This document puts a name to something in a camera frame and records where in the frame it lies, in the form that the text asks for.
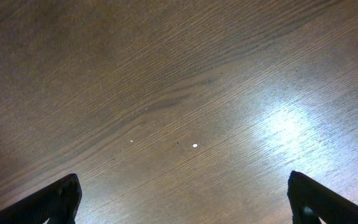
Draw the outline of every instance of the wooden surface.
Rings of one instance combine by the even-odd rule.
[[[290,223],[291,170],[358,204],[358,1],[0,1],[0,209]]]

